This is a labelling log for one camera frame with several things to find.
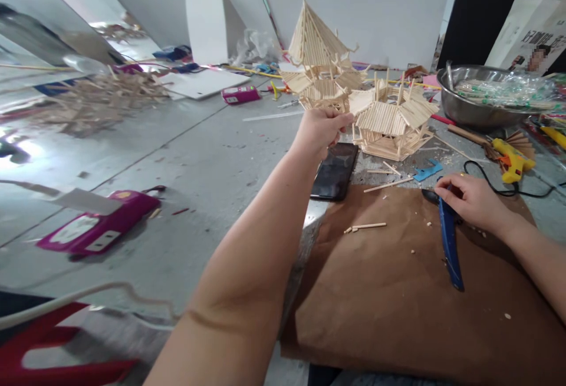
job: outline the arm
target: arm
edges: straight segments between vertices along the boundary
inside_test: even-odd
[[[212,255],[146,385],[261,385],[310,190],[351,114],[305,112],[289,152]]]
[[[454,185],[461,192],[446,187]],[[442,177],[435,192],[466,221],[493,233],[515,254],[538,289],[566,323],[566,249],[509,210],[485,180],[464,174]]]

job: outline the popsicle stick pagoda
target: popsicle stick pagoda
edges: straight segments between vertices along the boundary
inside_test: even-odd
[[[407,90],[402,81],[401,86],[393,87],[376,79],[376,87],[368,91],[350,95],[356,115],[353,142],[364,153],[402,161],[433,137],[427,123],[438,107],[423,97],[422,89],[417,90],[414,82]],[[388,103],[392,98],[397,101]]]
[[[357,71],[350,52],[318,15],[302,0],[302,10],[289,46],[295,71],[280,70],[283,80],[305,109],[332,107],[350,111],[348,96],[361,86],[367,70]]]

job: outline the brown paper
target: brown paper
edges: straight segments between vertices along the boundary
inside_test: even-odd
[[[438,207],[419,189],[366,188],[350,186],[326,212],[283,356],[467,384],[566,384],[566,329],[502,242],[457,227],[459,292]],[[522,199],[502,200],[534,224]],[[377,222],[387,226],[343,234]]]

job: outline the black curtain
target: black curtain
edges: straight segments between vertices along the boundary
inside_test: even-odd
[[[483,65],[509,14],[513,0],[455,0],[438,69],[454,65]],[[566,52],[548,70],[566,72]]]

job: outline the person's left hand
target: person's left hand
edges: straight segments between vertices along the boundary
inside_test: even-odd
[[[336,109],[305,110],[291,148],[309,151],[320,160],[326,159],[328,148],[338,143],[340,133],[345,133],[345,127],[352,122],[353,114],[340,113]]]

